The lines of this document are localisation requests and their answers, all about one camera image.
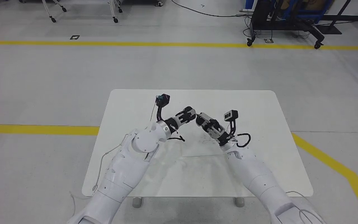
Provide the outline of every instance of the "metal stand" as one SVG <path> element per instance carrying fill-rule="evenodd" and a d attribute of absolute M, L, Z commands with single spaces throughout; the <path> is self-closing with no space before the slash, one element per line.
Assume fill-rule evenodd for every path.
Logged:
<path fill-rule="evenodd" d="M 113 11 L 113 0 L 110 0 L 110 7 L 111 7 L 111 13 L 112 13 L 113 21 L 114 21 L 115 23 L 118 23 L 118 19 L 117 19 L 116 16 L 114 15 L 114 11 Z"/>
<path fill-rule="evenodd" d="M 133 198 L 132 206 L 133 208 L 140 208 L 143 204 L 143 198 L 142 197 L 136 197 Z"/>
<path fill-rule="evenodd" d="M 343 11 L 347 8 L 348 4 L 351 2 L 351 0 L 347 0 L 346 3 L 343 5 L 339 13 L 337 14 L 336 19 L 332 21 L 332 23 L 329 26 L 316 26 L 317 29 L 323 33 L 323 34 L 342 34 L 336 27 L 335 23 L 339 19 L 340 15 L 342 15 Z"/>
<path fill-rule="evenodd" d="M 242 197 L 234 198 L 234 204 L 238 208 L 242 208 L 245 206 L 245 199 Z"/>
<path fill-rule="evenodd" d="M 317 39 L 314 48 L 320 48 L 321 45 L 323 45 L 322 41 L 324 40 L 324 36 L 308 21 L 300 20 L 297 18 L 297 14 L 303 0 L 298 0 L 295 8 L 292 9 L 291 17 L 289 19 L 284 21 L 276 21 L 283 2 L 283 0 L 279 0 L 278 4 L 276 5 L 276 8 L 272 12 L 272 2 L 258 0 L 249 25 L 251 38 L 247 38 L 247 45 L 251 46 L 252 43 L 255 41 L 255 30 L 293 30 L 310 32 Z M 269 14 L 272 14 L 270 21 L 267 20 Z"/>
<path fill-rule="evenodd" d="M 57 0 L 52 0 L 52 1 L 54 1 L 55 4 L 58 4 L 58 5 L 61 7 L 61 9 L 62 9 L 63 12 L 67 12 L 66 8 L 63 7 L 63 5 L 61 5 Z M 51 21 L 52 21 L 52 22 L 56 22 L 56 19 L 52 17 L 52 15 L 51 15 L 51 13 L 50 13 L 50 11 L 49 11 L 49 8 L 47 7 L 46 0 L 43 0 L 43 4 L 44 4 L 44 6 L 45 6 L 46 12 L 48 13 L 48 15 L 49 15 Z"/>
<path fill-rule="evenodd" d="M 117 6 L 118 8 L 118 12 L 122 13 L 123 10 L 121 9 L 121 1 L 120 0 L 114 0 L 114 4 Z"/>

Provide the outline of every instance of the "white cable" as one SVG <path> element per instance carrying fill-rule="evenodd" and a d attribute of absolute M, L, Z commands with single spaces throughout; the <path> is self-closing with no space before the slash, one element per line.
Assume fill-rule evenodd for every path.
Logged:
<path fill-rule="evenodd" d="M 288 194 L 288 193 L 296 193 L 296 194 L 299 194 L 299 195 L 301 195 L 311 206 L 312 206 L 312 208 L 315 210 L 315 211 L 317 211 L 317 209 L 315 209 L 315 207 L 314 207 L 314 205 L 312 204 L 312 202 L 310 202 L 309 200 L 308 200 L 308 198 L 306 198 L 303 194 L 301 194 L 300 192 L 296 192 L 296 191 L 294 191 L 294 190 L 291 190 L 291 191 L 289 191 L 289 192 L 286 192 L 286 194 Z M 317 214 L 318 214 L 318 216 L 319 216 L 319 218 L 315 215 L 315 214 L 313 214 L 312 212 L 310 212 L 310 211 L 308 211 L 308 210 L 306 210 L 306 209 L 300 209 L 300 208 L 298 208 L 299 209 L 299 212 L 298 212 L 298 214 L 299 214 L 299 217 L 300 217 L 300 219 L 301 219 L 301 221 L 302 221 L 302 223 L 303 224 L 305 224 L 305 222 L 303 221 L 303 219 L 302 219 L 302 216 L 301 216 L 301 213 L 303 214 L 303 215 L 305 215 L 303 212 L 308 212 L 308 213 L 310 213 L 312 216 L 314 216 L 321 224 L 325 224 L 326 222 L 325 222 L 325 220 L 322 218 L 322 216 L 320 216 L 317 212 Z"/>
<path fill-rule="evenodd" d="M 154 111 L 155 106 L 156 106 L 156 102 L 154 102 L 154 106 L 153 106 L 153 109 L 152 109 L 152 114 L 150 115 L 150 120 L 149 120 L 149 122 L 151 122 L 151 121 L 152 121 L 153 111 Z"/>
<path fill-rule="evenodd" d="M 106 152 L 105 154 L 103 154 L 103 156 L 102 156 L 102 158 L 101 158 L 101 163 L 100 163 L 100 170 L 98 171 L 97 181 L 96 181 L 96 184 L 95 184 L 95 185 L 93 186 L 93 188 L 92 188 L 92 191 L 93 191 L 93 192 L 95 192 L 96 189 L 98 188 L 98 181 L 100 180 L 103 158 L 104 158 L 106 155 L 108 155 L 110 152 L 112 152 L 113 150 L 115 150 L 116 148 L 120 147 L 120 146 L 122 145 L 122 143 L 123 143 L 125 137 L 127 137 L 127 135 L 128 135 L 128 134 L 124 135 L 124 137 L 123 137 L 121 143 L 120 143 L 118 146 L 114 147 L 113 149 L 111 149 L 111 150 L 109 150 L 108 152 Z"/>
<path fill-rule="evenodd" d="M 81 199 L 81 200 L 87 200 L 87 199 L 92 198 L 92 196 L 85 196 L 84 198 L 82 198 L 82 197 L 79 197 L 79 196 L 76 196 L 76 195 L 72 194 L 71 191 L 69 191 L 69 194 L 71 195 L 71 198 L 72 198 L 72 201 L 73 201 L 73 214 L 71 216 L 71 218 L 72 218 L 74 216 L 74 214 L 76 213 L 76 202 L 74 201 L 74 199 L 77 198 L 77 199 Z"/>
<path fill-rule="evenodd" d="M 303 223 L 305 223 L 304 221 L 303 221 L 303 219 L 302 219 L 302 216 L 301 216 L 301 213 L 303 214 L 303 212 L 308 212 L 308 213 L 310 213 L 312 216 L 314 216 L 321 224 L 324 224 L 324 222 L 320 219 L 320 218 L 318 218 L 318 216 L 316 216 L 315 214 L 313 214 L 312 212 L 310 212 L 310 211 L 308 211 L 308 210 L 306 210 L 306 209 L 300 209 L 300 211 L 299 211 L 299 216 L 300 216 L 300 219 L 301 219 L 301 221 L 303 222 Z"/>

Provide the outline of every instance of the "table leg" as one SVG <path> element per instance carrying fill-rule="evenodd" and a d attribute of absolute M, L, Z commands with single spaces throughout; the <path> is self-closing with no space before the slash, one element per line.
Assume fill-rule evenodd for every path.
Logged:
<path fill-rule="evenodd" d="M 143 198 L 142 197 L 135 197 L 133 198 L 132 206 L 134 208 L 140 208 L 143 204 Z"/>
<path fill-rule="evenodd" d="M 234 198 L 236 207 L 242 208 L 245 206 L 245 199 L 243 197 Z"/>

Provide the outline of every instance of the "yellow floor line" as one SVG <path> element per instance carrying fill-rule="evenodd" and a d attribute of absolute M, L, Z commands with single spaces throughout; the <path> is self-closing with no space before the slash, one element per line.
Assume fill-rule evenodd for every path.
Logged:
<path fill-rule="evenodd" d="M 107 41 L 0 41 L 0 45 L 52 46 L 161 46 L 187 48 L 249 48 L 246 43 L 161 43 L 161 42 L 107 42 Z M 250 48 L 314 49 L 312 45 L 253 44 Z M 358 46 L 322 46 L 322 50 L 358 50 Z"/>
<path fill-rule="evenodd" d="M 331 156 L 322 152 L 318 148 L 312 146 L 310 143 L 306 142 L 298 135 L 292 133 L 292 136 L 298 147 L 302 148 L 303 150 L 305 150 L 306 152 L 308 152 L 309 154 L 311 154 L 312 156 L 314 156 L 315 158 L 317 158 L 318 160 L 344 176 L 350 183 L 356 197 L 358 198 L 358 175 L 355 172 L 348 169 L 340 162 L 334 160 Z"/>
<path fill-rule="evenodd" d="M 96 136 L 100 127 L 93 126 L 54 126 L 54 125 L 8 125 L 0 124 L 0 134 L 63 134 L 77 136 Z M 292 133 L 296 145 L 337 171 L 350 183 L 358 198 L 358 175 L 332 157 L 312 146 L 304 139 Z"/>
<path fill-rule="evenodd" d="M 52 125 L 7 125 L 0 124 L 0 134 L 65 134 L 74 136 L 96 136 L 99 127 L 52 126 Z"/>

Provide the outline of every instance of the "black cable on floor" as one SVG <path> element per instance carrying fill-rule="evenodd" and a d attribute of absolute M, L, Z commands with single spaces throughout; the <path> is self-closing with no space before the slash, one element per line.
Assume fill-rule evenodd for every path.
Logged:
<path fill-rule="evenodd" d="M 190 11 L 193 11 L 193 12 L 197 12 L 197 13 L 200 13 L 200 14 L 203 14 L 203 15 L 206 15 L 206 16 L 214 16 L 214 17 L 242 17 L 242 16 L 250 16 L 249 14 L 236 14 L 236 15 L 232 15 L 232 16 L 218 16 L 218 15 L 212 15 L 212 14 L 207 14 L 205 12 L 199 12 L 197 10 L 193 10 L 192 8 L 188 8 L 186 6 L 182 6 L 181 4 L 179 3 L 176 3 L 174 0 L 172 0 L 172 2 L 180 7 L 183 7 L 183 8 L 186 8 L 187 10 L 190 10 Z"/>
<path fill-rule="evenodd" d="M 352 22 L 356 22 L 356 21 L 348 21 L 348 22 L 337 22 L 335 24 L 350 24 Z M 324 26 L 324 25 L 330 25 L 330 24 L 314 24 L 312 26 Z"/>

